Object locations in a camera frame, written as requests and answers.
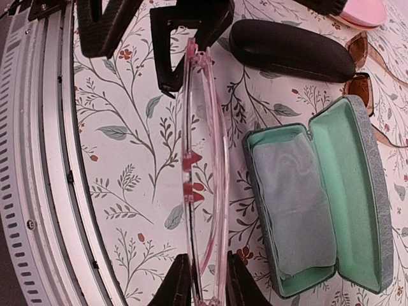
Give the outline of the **grey case green lining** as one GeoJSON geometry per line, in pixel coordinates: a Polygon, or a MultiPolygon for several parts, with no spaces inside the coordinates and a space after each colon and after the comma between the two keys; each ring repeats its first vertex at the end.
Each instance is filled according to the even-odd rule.
{"type": "Polygon", "coordinates": [[[249,131],[242,147],[281,298],[333,275],[377,294],[391,284],[390,201],[360,97],[342,96],[307,125],[249,131]]]}

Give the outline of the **blue-grey cleaning cloth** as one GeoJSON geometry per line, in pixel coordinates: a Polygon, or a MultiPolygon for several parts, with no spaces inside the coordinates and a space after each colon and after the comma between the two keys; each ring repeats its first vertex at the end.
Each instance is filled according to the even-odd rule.
{"type": "Polygon", "coordinates": [[[337,246],[328,196],[307,137],[258,145],[252,156],[272,222],[280,277],[334,265],[337,246]]]}

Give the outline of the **clear purple glasses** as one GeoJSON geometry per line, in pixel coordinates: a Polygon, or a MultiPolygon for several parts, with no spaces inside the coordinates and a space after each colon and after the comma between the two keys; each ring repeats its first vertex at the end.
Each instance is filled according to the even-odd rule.
{"type": "Polygon", "coordinates": [[[229,157],[210,50],[187,41],[182,87],[182,186],[195,305],[226,304],[229,157]]]}

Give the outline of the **black glasses case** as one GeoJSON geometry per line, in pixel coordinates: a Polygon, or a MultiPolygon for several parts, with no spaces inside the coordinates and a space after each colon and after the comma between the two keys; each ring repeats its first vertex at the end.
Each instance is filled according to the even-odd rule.
{"type": "Polygon", "coordinates": [[[356,65],[340,43],[299,27],[265,20],[235,22],[229,49],[242,64],[280,75],[345,83],[356,65]]]}

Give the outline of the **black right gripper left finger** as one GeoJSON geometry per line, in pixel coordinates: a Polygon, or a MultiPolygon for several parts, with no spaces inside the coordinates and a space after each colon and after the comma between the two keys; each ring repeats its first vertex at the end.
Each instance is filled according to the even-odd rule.
{"type": "Polygon", "coordinates": [[[179,254],[171,264],[155,294],[155,305],[191,304],[191,278],[187,254],[179,254]]]}

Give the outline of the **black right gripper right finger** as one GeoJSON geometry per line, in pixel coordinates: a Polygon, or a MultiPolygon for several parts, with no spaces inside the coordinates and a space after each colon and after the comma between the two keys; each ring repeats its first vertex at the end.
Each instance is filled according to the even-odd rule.
{"type": "Polygon", "coordinates": [[[228,252],[226,305],[271,306],[237,253],[228,252]]]}

